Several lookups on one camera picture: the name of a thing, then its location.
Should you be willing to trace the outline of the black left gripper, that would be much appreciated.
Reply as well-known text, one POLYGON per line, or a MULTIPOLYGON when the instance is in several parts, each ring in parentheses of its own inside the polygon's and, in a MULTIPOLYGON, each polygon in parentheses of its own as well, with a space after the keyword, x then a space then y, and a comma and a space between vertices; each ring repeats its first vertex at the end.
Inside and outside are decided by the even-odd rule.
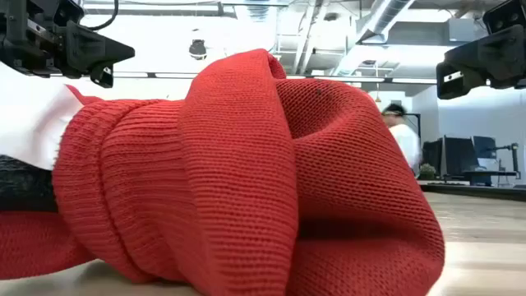
POLYGON ((67 22, 67 9, 68 0, 0 0, 0 62, 26 76, 89 76, 112 88, 113 65, 133 58, 135 49, 67 22))

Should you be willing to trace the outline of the red black gardening glove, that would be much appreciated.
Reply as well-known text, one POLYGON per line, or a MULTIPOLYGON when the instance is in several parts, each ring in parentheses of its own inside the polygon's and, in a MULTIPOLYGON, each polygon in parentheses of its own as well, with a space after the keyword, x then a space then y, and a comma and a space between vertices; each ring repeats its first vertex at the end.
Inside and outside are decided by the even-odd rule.
POLYGON ((263 49, 185 99, 0 79, 0 280, 100 259, 205 296, 427 296, 440 225, 373 99, 263 49))

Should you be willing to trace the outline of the person's white shoes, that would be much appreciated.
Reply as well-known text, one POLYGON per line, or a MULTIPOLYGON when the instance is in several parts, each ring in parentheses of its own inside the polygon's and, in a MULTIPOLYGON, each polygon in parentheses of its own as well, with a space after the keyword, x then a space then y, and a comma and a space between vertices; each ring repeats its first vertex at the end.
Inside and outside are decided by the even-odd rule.
POLYGON ((420 137, 406 124, 406 109, 399 104, 389 104, 382 112, 384 123, 406 159, 410 169, 416 173, 421 160, 420 137))

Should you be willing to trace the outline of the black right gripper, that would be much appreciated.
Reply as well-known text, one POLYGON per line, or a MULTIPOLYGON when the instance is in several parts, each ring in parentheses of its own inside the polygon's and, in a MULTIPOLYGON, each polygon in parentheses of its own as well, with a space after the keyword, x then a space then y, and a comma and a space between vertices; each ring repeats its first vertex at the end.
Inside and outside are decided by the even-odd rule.
POLYGON ((526 29, 522 26, 515 37, 511 26, 447 51, 436 66, 437 96, 455 99, 465 95, 465 89, 486 85, 488 79, 509 79, 514 64, 518 68, 514 87, 526 89, 526 29))

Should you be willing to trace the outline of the dark office monitor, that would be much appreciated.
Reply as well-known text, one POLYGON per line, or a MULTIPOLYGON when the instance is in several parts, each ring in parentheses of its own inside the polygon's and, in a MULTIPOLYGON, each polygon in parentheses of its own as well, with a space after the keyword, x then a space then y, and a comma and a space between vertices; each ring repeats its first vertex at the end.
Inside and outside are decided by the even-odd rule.
POLYGON ((471 138, 445 138, 445 173, 460 176, 479 167, 471 138))
POLYGON ((436 169, 436 177, 441 176, 443 139, 426 141, 422 146, 422 164, 430 164, 436 169))

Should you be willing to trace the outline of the black hanging dome fixture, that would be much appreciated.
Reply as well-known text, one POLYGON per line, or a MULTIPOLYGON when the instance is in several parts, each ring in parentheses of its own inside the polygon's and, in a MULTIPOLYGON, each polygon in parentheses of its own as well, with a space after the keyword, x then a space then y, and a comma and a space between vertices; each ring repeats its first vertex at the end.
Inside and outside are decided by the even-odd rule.
POLYGON ((205 41, 203 39, 194 39, 188 51, 190 56, 195 60, 204 60, 207 58, 205 41))

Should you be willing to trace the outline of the black aluminium table frame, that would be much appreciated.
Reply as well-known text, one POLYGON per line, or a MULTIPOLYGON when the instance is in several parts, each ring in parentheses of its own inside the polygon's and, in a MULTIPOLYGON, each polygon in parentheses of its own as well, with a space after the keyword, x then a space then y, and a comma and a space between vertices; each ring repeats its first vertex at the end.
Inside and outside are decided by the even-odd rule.
POLYGON ((526 202, 526 189, 523 188, 476 187, 450 184, 421 184, 420 188, 423 192, 526 202))

